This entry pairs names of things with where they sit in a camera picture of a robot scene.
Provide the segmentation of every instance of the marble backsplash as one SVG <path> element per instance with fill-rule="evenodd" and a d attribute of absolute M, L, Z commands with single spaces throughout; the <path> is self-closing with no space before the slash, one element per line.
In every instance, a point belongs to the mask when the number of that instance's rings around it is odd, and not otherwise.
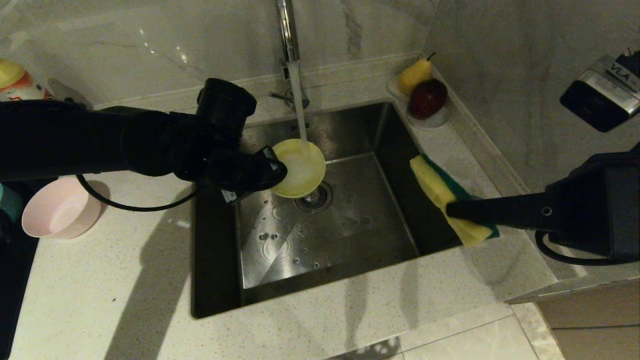
<path fill-rule="evenodd" d="M 438 0 L 295 0 L 303 69 L 422 49 Z M 94 104 L 280 72 L 273 0 L 0 0 L 0 58 Z"/>
<path fill-rule="evenodd" d="M 564 108 L 605 53 L 640 45 L 640 2 L 441 0 L 424 52 L 526 185 L 540 191 L 598 152 L 640 141 L 640 119 L 599 133 Z"/>

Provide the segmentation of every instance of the white countertop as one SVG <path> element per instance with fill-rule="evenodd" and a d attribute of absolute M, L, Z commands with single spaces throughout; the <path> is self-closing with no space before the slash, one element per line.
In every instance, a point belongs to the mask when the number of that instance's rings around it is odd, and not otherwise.
<path fill-rule="evenodd" d="M 391 98 L 387 81 L 406 60 L 307 74 L 308 111 L 380 101 L 404 109 Z M 265 96 L 273 77 L 238 83 L 258 97 L 248 125 L 291 116 L 281 101 Z M 194 111 L 195 93 L 121 104 Z M 412 133 L 470 193 L 500 195 L 450 124 Z M 164 204 L 190 191 L 189 183 L 174 176 L 115 172 L 90 178 L 107 184 L 112 199 L 139 206 Z M 323 359 L 556 281 L 524 232 L 501 228 L 501 238 L 478 247 L 450 249 L 195 320 L 191 216 L 191 202 L 156 213 L 107 208 L 75 240 L 42 240 L 11 359 Z"/>

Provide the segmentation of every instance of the running water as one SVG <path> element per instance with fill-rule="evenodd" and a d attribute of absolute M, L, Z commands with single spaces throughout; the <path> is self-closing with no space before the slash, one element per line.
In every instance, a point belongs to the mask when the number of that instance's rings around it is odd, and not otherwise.
<path fill-rule="evenodd" d="M 298 61 L 287 63 L 289 78 L 291 80 L 291 90 L 293 90 L 293 102 L 296 105 L 296 117 L 298 118 L 298 128 L 300 129 L 300 139 L 305 153 L 307 146 L 307 127 L 305 125 L 305 112 L 302 107 L 302 89 L 300 88 L 300 66 Z"/>

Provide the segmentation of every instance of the sink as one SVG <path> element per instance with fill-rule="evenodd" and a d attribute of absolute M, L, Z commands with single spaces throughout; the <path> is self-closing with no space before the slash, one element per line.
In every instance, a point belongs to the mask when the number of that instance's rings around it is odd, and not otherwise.
<path fill-rule="evenodd" d="M 409 160 L 419 154 L 389 102 L 307 117 L 326 159 L 313 197 L 269 191 L 225 204 L 195 200 L 192 314 L 202 318 L 461 245 L 424 195 Z M 297 138 L 295 119 L 244 129 L 242 150 Z"/>

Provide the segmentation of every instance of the yellow sponge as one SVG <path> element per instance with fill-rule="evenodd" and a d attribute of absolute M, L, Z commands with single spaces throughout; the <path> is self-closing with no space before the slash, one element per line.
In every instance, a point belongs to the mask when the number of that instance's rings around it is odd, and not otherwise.
<path fill-rule="evenodd" d="M 487 238 L 500 236 L 495 225 L 485 226 L 470 220 L 447 216 L 447 204 L 459 200 L 471 200 L 471 195 L 426 155 L 416 156 L 410 161 L 410 165 L 422 191 L 442 211 L 449 225 L 462 240 L 462 244 L 471 246 Z"/>

